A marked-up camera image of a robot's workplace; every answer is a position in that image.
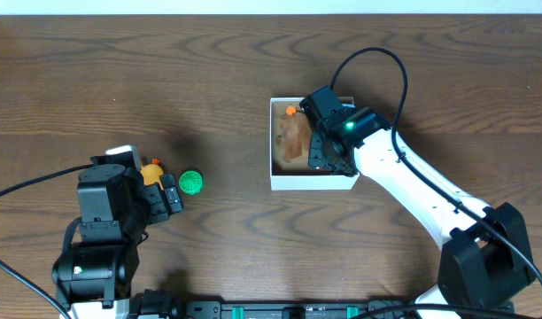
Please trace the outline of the orange toy duck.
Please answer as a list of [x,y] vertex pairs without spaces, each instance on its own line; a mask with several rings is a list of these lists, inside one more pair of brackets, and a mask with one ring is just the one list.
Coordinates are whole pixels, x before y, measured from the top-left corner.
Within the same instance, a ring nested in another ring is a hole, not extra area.
[[161,166],[158,158],[153,158],[150,164],[144,165],[141,169],[143,182],[145,186],[150,186],[155,183],[159,185],[161,190],[164,189],[160,177],[164,174],[164,169]]

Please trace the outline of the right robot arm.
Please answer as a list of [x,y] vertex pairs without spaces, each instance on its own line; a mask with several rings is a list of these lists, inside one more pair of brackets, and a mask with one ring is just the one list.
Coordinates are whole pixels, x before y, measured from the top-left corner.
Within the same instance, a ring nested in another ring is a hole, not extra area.
[[436,242],[437,283],[416,303],[498,309],[535,281],[524,219],[513,206],[493,208],[461,190],[416,155],[382,116],[343,104],[328,86],[299,106],[313,129],[309,167],[372,179]]

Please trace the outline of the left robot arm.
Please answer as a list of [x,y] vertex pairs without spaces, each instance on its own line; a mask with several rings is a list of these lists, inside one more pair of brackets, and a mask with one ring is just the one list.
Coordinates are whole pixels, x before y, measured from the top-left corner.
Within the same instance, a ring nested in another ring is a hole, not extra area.
[[92,300],[111,309],[130,296],[146,228],[180,213],[182,200],[172,175],[146,185],[136,168],[121,164],[84,170],[77,193],[81,217],[67,228],[51,273],[56,299],[66,310]]

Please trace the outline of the brown plush bear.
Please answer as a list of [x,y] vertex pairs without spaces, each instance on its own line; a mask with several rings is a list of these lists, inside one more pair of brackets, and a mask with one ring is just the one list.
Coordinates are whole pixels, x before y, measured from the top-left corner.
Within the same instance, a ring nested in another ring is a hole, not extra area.
[[298,106],[282,103],[273,119],[274,158],[283,167],[302,167],[308,160],[312,129]]

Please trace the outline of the green ridged ball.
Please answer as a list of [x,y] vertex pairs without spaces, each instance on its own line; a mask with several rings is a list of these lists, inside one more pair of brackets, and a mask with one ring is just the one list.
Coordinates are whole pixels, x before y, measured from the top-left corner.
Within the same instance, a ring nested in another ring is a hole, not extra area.
[[186,194],[198,194],[204,187],[204,178],[197,170],[187,170],[179,178],[179,187]]

